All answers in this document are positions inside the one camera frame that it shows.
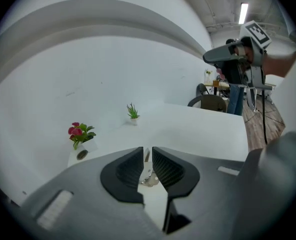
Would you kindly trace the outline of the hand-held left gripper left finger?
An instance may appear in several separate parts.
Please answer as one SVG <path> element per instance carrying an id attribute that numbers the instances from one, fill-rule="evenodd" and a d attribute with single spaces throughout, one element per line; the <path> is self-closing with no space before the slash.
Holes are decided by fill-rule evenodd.
<path id="1" fill-rule="evenodd" d="M 104 189 L 119 202 L 143 204 L 144 198 L 138 192 L 138 185 L 144 170 L 144 148 L 121 150 L 107 156 L 112 161 L 100 173 Z"/>

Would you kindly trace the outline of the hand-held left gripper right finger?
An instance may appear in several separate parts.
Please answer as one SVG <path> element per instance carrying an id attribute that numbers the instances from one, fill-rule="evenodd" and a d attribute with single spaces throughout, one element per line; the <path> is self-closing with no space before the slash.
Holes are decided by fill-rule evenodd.
<path id="1" fill-rule="evenodd" d="M 198 169 L 160 147 L 152 148 L 152 167 L 167 192 L 163 232 L 173 233 L 191 223 L 185 215 L 177 212 L 174 199 L 190 195 L 200 180 Z"/>

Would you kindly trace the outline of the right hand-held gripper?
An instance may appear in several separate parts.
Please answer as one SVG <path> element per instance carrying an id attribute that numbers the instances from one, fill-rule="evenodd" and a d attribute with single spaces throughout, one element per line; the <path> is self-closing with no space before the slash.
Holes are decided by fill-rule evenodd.
<path id="1" fill-rule="evenodd" d="M 230 85 L 240 87 L 265 87 L 265 74 L 262 69 L 266 48 L 272 39 L 255 21 L 240 27 L 239 39 L 207 51 L 203 55 L 205 63 L 221 70 Z M 252 64 L 239 63 L 234 48 L 242 44 L 253 50 Z"/>

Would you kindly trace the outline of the person's right hand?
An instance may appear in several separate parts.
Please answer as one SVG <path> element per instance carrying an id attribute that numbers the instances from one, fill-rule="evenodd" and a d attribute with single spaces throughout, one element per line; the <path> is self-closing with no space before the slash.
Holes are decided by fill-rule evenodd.
<path id="1" fill-rule="evenodd" d="M 254 52 L 251 47 L 244 46 L 243 44 L 237 44 L 234 48 L 234 52 L 237 55 L 237 61 L 241 64 L 251 65 L 254 60 Z"/>

